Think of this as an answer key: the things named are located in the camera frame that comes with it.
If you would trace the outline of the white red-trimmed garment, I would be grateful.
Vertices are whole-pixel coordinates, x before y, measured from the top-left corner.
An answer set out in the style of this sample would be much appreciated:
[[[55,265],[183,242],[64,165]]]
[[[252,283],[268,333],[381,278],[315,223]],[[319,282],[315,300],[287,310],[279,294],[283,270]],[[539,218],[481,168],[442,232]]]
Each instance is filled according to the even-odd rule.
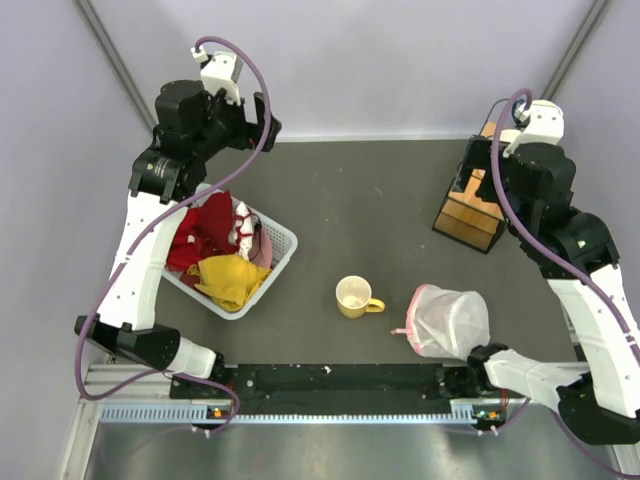
[[[232,229],[229,233],[228,240],[236,247],[236,254],[245,260],[251,259],[254,237],[260,227],[260,218],[245,202],[240,202],[235,207],[232,218]]]

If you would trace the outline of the yellow garment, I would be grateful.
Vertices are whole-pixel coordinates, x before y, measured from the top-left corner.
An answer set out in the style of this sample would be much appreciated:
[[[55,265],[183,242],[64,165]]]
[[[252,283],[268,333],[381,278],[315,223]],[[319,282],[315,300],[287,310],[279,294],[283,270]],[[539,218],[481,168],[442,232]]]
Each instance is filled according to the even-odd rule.
[[[194,288],[210,297],[228,312],[244,308],[271,273],[239,255],[219,255],[205,258],[187,270],[195,276]]]

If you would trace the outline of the white pink mesh laundry bag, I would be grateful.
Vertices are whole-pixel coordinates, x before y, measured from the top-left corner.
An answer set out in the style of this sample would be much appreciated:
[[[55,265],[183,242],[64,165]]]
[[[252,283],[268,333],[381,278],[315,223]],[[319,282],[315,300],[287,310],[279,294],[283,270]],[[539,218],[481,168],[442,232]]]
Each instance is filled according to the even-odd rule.
[[[405,325],[391,333],[404,335],[423,358],[465,361],[474,348],[490,343],[488,308],[476,291],[424,284],[411,299]]]

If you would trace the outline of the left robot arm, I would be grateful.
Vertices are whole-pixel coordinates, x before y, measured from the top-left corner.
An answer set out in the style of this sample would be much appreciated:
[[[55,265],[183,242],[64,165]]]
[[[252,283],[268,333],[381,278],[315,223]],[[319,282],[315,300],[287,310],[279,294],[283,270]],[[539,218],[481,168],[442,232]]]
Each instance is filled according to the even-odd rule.
[[[226,148],[252,157],[269,151],[281,128],[267,88],[254,95],[256,122],[247,121],[244,100],[230,93],[228,86],[207,89],[195,80],[161,88],[152,142],[132,166],[125,225],[106,290],[75,324],[78,354],[92,343],[152,371],[190,376],[209,397],[227,382],[216,353],[158,324],[155,305],[170,245],[188,206],[204,192],[207,162]]]

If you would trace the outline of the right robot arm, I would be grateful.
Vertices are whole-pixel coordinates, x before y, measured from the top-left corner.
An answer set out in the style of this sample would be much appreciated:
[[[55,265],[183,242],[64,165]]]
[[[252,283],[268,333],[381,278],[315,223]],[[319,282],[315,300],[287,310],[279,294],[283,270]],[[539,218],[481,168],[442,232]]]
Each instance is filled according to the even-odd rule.
[[[467,358],[466,380],[476,394],[503,388],[548,407],[589,445],[639,441],[639,332],[626,301],[619,254],[606,224],[572,206],[575,163],[562,147],[529,143],[498,148],[494,186],[491,140],[470,138],[457,182],[484,171],[476,195],[512,209],[509,231],[557,296],[586,358],[586,371],[527,358],[498,343]]]

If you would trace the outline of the red garment in basket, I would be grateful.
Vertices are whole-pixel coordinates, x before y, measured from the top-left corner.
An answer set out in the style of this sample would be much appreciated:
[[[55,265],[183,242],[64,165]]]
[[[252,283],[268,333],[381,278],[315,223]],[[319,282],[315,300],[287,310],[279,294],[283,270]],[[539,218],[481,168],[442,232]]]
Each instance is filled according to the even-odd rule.
[[[238,247],[229,240],[234,218],[229,191],[213,193],[202,206],[188,208],[172,241],[167,268],[184,272],[206,258],[236,253]]]

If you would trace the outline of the pink garment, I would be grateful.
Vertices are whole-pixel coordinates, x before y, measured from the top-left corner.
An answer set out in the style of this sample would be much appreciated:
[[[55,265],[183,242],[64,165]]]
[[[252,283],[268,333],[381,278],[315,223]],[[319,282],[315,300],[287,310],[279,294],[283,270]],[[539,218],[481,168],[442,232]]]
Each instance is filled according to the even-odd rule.
[[[270,236],[264,227],[257,229],[254,233],[249,261],[261,268],[272,268],[273,249]]]

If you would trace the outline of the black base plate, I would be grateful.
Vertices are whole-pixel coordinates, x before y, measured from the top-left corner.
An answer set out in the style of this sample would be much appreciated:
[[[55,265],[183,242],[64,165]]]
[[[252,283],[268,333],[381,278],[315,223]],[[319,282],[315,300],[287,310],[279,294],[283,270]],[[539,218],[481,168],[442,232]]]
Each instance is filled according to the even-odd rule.
[[[242,414],[443,413],[453,400],[482,398],[498,411],[508,405],[459,365],[240,364],[220,378],[239,397]]]

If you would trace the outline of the yellow mug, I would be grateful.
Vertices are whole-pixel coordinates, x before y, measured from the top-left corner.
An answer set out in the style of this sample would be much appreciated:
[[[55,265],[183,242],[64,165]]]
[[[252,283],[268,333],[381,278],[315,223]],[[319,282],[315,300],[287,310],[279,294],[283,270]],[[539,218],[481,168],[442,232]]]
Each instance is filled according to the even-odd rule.
[[[351,275],[342,278],[335,289],[337,306],[347,318],[356,319],[367,313],[382,313],[386,305],[372,296],[372,288],[367,280]]]

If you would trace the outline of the white plastic laundry basket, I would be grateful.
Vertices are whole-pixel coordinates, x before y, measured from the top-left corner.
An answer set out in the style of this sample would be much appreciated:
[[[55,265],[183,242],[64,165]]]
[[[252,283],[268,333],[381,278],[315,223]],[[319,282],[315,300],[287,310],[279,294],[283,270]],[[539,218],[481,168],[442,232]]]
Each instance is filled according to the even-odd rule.
[[[266,293],[298,247],[296,235],[227,190],[188,207],[163,277],[225,320]]]

